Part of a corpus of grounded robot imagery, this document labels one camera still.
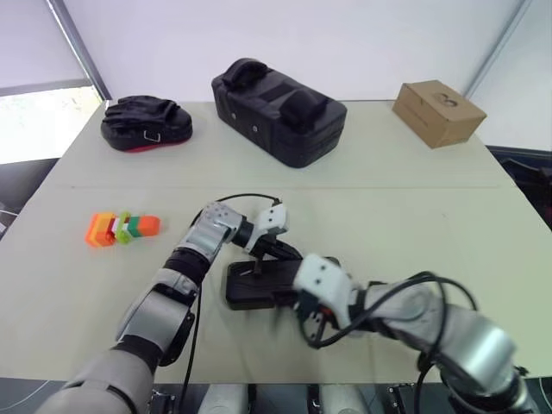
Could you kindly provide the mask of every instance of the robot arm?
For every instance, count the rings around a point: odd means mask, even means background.
[[[90,361],[37,412],[145,414],[155,370],[179,358],[195,319],[191,306],[223,244],[278,254],[284,243],[274,237],[286,231],[283,204],[262,211],[254,223],[226,204],[209,204],[129,307],[115,347]]]
[[[315,316],[317,333],[305,340],[313,348],[331,345],[352,330],[377,331],[428,354],[442,321],[442,299],[419,280],[362,289],[336,264],[310,254],[294,280],[296,307],[303,323]],[[447,304],[446,324],[434,362],[444,383],[471,412],[538,412],[511,362],[511,338],[475,310]],[[322,339],[326,322],[339,333]]]

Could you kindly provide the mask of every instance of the stacked building blocks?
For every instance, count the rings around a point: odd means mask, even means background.
[[[124,211],[97,213],[92,217],[86,232],[86,242],[94,248],[106,247],[119,242],[128,244],[134,237],[159,234],[160,219],[156,216],[131,216]]]

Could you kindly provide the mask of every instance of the beige tabletop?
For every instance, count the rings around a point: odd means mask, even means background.
[[[532,375],[550,375],[543,304],[552,235],[523,194],[476,137],[430,150],[388,103],[347,105],[340,145],[303,170],[281,165],[221,124],[212,103],[184,105],[197,126],[188,143],[143,154],[111,150],[99,136],[97,113],[0,242],[0,351],[9,355],[0,359],[0,376],[65,380],[111,347],[126,307],[196,212],[240,191],[283,198],[291,227],[282,240],[303,254],[337,257],[361,282],[424,269],[459,280],[511,334],[515,362]],[[230,203],[248,216],[267,206]],[[88,222],[104,210],[157,215],[163,228],[127,246],[90,248]],[[192,382],[416,378],[416,353],[400,343],[366,334],[316,351],[302,342],[290,310],[230,310],[224,269],[245,258],[227,246],[204,282]],[[188,348],[159,370],[158,381],[182,381]]]

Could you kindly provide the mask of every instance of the white wall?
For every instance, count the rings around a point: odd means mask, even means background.
[[[0,0],[0,89],[85,78],[43,0]]]
[[[464,91],[517,0],[66,0],[114,97],[212,100],[248,56],[339,99],[403,82]]]
[[[485,144],[552,151],[552,1],[533,0],[472,100]]]

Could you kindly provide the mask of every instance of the brown cardboard box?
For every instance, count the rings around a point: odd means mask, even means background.
[[[467,141],[486,118],[438,80],[403,84],[393,111],[432,148]]]

